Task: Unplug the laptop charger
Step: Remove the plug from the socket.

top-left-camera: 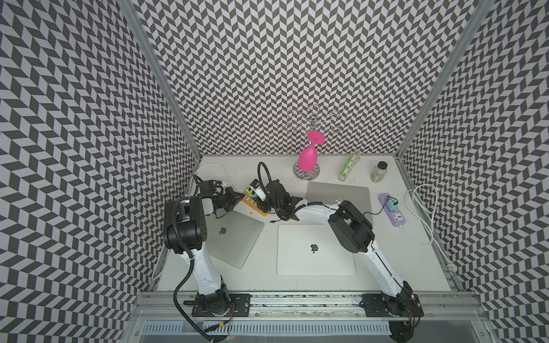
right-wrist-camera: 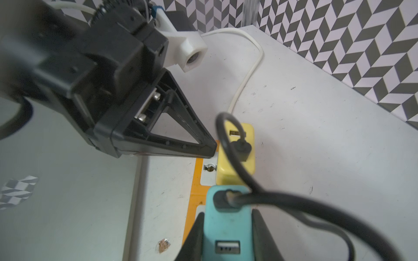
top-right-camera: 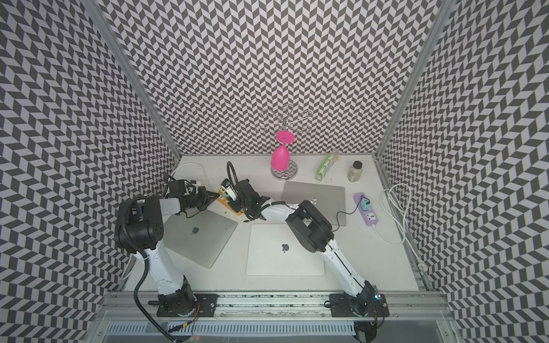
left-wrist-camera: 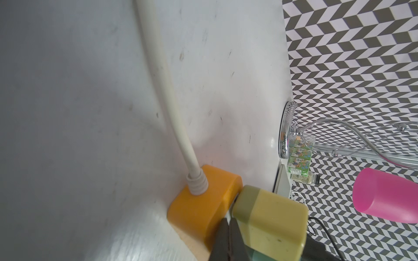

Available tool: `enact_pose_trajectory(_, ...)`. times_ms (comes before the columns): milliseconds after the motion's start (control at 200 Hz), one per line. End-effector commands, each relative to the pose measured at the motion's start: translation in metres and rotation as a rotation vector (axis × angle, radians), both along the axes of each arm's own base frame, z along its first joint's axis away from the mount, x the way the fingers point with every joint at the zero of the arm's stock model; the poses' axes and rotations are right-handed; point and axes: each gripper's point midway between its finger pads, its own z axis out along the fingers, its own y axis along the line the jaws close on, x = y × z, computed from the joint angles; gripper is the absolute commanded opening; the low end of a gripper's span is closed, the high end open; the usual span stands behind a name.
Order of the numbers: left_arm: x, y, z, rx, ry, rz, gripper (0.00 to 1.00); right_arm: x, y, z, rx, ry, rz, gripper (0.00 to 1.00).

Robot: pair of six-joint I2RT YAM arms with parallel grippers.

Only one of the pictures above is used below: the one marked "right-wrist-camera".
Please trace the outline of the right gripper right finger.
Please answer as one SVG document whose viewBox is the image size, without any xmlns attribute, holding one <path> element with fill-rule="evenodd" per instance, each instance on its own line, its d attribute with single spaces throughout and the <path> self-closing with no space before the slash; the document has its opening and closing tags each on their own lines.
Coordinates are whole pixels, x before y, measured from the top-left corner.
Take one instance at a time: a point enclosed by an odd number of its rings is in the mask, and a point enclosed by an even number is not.
<svg viewBox="0 0 418 261">
<path fill-rule="evenodd" d="M 260 211 L 253 209 L 251 218 L 255 260 L 284 261 Z"/>
</svg>

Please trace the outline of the teal charger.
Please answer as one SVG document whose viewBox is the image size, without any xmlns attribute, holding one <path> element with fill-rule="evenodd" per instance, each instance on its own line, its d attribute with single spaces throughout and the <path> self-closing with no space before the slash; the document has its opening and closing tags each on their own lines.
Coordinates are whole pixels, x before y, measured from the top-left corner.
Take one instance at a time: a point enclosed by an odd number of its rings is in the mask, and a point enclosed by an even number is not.
<svg viewBox="0 0 418 261">
<path fill-rule="evenodd" d="M 206 194 L 203 261 L 253 261 L 255 259 L 251 208 L 228 205 L 227 192 L 246 194 L 244 186 L 213 186 Z"/>
</svg>

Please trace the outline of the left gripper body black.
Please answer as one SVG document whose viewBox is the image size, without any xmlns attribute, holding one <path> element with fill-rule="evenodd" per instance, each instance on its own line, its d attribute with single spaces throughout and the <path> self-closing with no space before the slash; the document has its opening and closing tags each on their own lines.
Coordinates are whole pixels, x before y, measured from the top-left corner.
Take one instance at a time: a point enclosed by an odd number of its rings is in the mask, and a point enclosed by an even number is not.
<svg viewBox="0 0 418 261">
<path fill-rule="evenodd" d="M 50 54 L 32 73 L 52 108 L 82 138 L 112 157 L 126 107 L 162 68 L 167 39 L 132 6 L 118 6 Z"/>
</svg>

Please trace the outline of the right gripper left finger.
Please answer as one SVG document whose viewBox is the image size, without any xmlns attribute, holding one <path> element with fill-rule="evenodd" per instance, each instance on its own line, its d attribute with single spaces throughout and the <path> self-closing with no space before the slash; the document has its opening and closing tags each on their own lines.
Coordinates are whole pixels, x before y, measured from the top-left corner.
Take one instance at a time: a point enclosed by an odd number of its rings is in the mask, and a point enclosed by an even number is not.
<svg viewBox="0 0 418 261">
<path fill-rule="evenodd" d="M 175 261 L 201 261 L 205 213 L 197 216 Z"/>
</svg>

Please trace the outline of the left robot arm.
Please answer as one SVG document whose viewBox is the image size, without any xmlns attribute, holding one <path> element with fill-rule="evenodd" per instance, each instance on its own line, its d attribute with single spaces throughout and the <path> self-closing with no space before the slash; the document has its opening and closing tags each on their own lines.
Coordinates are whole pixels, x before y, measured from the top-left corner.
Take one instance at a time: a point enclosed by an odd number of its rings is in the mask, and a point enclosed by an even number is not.
<svg viewBox="0 0 418 261">
<path fill-rule="evenodd" d="M 1 125 L 2 139 L 29 122 L 35 100 L 116 158 L 215 154 L 216 141 L 168 69 L 188 72 L 207 52 L 186 13 L 150 1 L 104 1 L 83 28 L 58 6 L 1 2 L 1 96 L 20 106 Z"/>
</svg>

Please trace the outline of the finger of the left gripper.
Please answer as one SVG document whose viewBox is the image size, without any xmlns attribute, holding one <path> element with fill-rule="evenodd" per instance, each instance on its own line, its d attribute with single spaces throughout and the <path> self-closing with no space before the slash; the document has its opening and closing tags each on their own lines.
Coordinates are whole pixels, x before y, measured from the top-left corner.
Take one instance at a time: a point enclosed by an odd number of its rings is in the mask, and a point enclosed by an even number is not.
<svg viewBox="0 0 418 261">
<path fill-rule="evenodd" d="M 217 142 L 166 69 L 135 98 L 112 132 L 121 153 L 211 158 Z"/>
</svg>

